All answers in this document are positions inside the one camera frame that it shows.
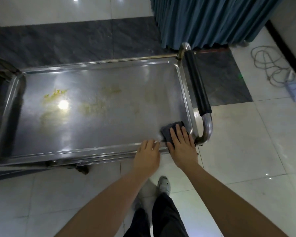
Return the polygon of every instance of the stainless steel cart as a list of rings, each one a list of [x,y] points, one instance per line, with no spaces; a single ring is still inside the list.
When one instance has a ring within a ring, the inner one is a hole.
[[[185,58],[204,131],[182,67]],[[188,43],[178,55],[19,71],[0,59],[0,166],[85,166],[133,157],[144,139],[183,121],[196,144],[212,133],[211,108]],[[168,153],[165,142],[162,154]]]

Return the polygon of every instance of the person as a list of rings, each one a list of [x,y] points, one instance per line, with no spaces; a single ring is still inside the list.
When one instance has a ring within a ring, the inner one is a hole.
[[[187,175],[206,205],[224,237],[287,236],[252,205],[206,172],[197,161],[194,140],[186,129],[176,126],[177,136],[170,130],[174,143],[167,143],[175,164]],[[157,171],[160,162],[159,143],[143,141],[134,158],[133,169],[85,205],[56,237],[114,237],[138,192]],[[162,176],[159,196],[152,210],[154,237],[188,236],[170,194],[170,183]],[[143,208],[137,206],[129,236],[150,236],[150,225]]]

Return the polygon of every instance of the teal pleated curtain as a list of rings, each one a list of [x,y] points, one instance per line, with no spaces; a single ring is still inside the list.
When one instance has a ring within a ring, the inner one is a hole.
[[[150,0],[162,47],[251,42],[281,0]]]

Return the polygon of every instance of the metal tray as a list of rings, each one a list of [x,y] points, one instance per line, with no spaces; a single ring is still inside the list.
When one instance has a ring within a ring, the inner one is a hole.
[[[176,121],[198,136],[176,56],[27,69],[11,80],[5,104],[0,165],[130,157],[144,139],[163,141],[160,128]]]

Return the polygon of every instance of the forearm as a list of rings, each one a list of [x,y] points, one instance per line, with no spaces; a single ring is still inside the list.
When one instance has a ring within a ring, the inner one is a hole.
[[[147,178],[130,171],[84,206],[56,237],[113,237]]]
[[[287,236],[252,205],[199,165],[183,171],[225,237]]]

